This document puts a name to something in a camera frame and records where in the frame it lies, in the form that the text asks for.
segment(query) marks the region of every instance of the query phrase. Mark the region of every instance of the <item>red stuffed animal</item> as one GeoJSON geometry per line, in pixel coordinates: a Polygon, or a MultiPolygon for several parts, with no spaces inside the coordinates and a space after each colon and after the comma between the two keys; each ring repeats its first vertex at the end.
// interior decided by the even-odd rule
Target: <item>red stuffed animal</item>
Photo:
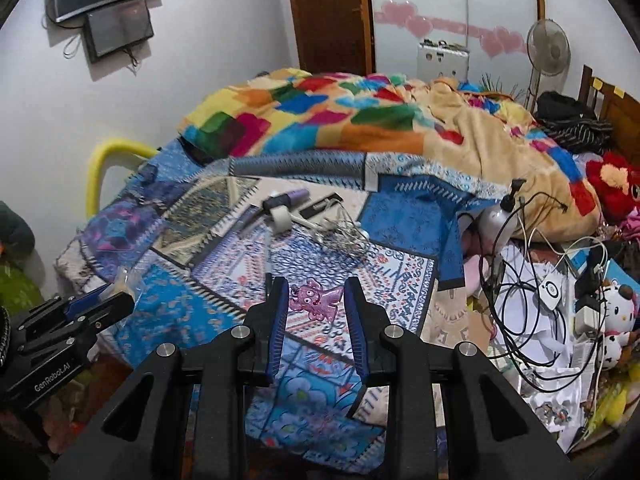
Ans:
{"type": "Polygon", "coordinates": [[[604,213],[611,222],[622,222],[640,205],[640,169],[622,155],[606,152],[602,162],[587,162],[587,179],[595,188],[604,213]]]}

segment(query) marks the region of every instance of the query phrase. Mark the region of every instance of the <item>colorful blanket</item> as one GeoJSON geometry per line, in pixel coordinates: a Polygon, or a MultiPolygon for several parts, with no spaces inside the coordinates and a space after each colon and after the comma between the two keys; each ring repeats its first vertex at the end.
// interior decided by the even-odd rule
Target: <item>colorful blanket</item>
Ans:
{"type": "Polygon", "coordinates": [[[213,156],[282,154],[311,149],[396,152],[484,182],[525,178],[527,226],[551,241],[593,233],[596,194],[571,155],[540,130],[522,106],[500,96],[457,91],[404,76],[313,76],[285,69],[210,95],[180,127],[213,156]]]}
{"type": "MultiPolygon", "coordinates": [[[[118,266],[140,271],[145,287],[134,313],[100,335],[105,349],[133,366],[162,342],[208,342],[264,299],[266,227],[239,240],[242,216],[272,192],[301,186],[312,202],[339,194],[372,247],[363,259],[325,251],[296,227],[272,241],[276,274],[317,290],[358,276],[370,301],[424,340],[452,347],[467,338],[464,302],[438,304],[453,291],[436,294],[436,277],[448,272],[447,288],[463,285],[456,214],[492,205],[505,190],[420,156],[312,151],[227,158],[202,169],[176,140],[89,221],[56,268],[85,292],[113,281],[118,266]]],[[[333,319],[289,313],[276,383],[258,389],[246,431],[266,446],[367,473],[383,459],[388,391],[362,387],[339,298],[336,305],[333,319]]]]}

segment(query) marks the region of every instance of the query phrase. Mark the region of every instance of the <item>yellow foam bed rail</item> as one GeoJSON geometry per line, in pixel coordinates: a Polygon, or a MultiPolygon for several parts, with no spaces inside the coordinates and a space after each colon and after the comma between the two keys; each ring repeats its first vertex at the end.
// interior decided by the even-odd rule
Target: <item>yellow foam bed rail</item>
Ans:
{"type": "Polygon", "coordinates": [[[129,139],[109,139],[94,149],[89,158],[89,174],[86,183],[86,217],[94,216],[100,210],[100,186],[102,183],[102,166],[108,156],[114,153],[132,153],[142,158],[151,158],[158,150],[150,148],[142,142],[129,139]]]}

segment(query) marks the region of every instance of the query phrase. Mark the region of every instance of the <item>white bottle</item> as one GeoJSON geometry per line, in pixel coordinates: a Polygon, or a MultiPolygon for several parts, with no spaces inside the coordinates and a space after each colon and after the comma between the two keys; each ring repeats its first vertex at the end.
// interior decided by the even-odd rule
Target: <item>white bottle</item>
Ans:
{"type": "Polygon", "coordinates": [[[499,204],[485,209],[480,215],[478,232],[483,255],[498,254],[513,236],[518,226],[517,213],[513,214],[516,205],[515,194],[521,187],[522,184],[514,180],[511,183],[511,193],[505,195],[499,204]]]}

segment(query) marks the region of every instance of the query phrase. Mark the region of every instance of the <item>silver bolt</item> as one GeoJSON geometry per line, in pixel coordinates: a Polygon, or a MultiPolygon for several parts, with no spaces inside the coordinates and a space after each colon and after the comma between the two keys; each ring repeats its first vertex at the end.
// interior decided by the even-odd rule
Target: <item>silver bolt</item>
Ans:
{"type": "Polygon", "coordinates": [[[476,355],[476,353],[478,353],[478,347],[473,343],[470,343],[469,341],[465,341],[463,343],[460,343],[460,346],[458,347],[458,351],[462,355],[471,357],[472,355],[476,355]]]}
{"type": "Polygon", "coordinates": [[[231,329],[231,335],[236,339],[244,339],[251,333],[247,325],[237,325],[231,329]]]}
{"type": "Polygon", "coordinates": [[[160,357],[169,357],[175,352],[175,345],[173,343],[162,343],[156,348],[156,354],[160,357]]]}
{"type": "Polygon", "coordinates": [[[387,327],[385,327],[385,335],[392,339],[398,339],[399,337],[402,337],[403,333],[404,329],[401,326],[388,325],[387,327]]]}

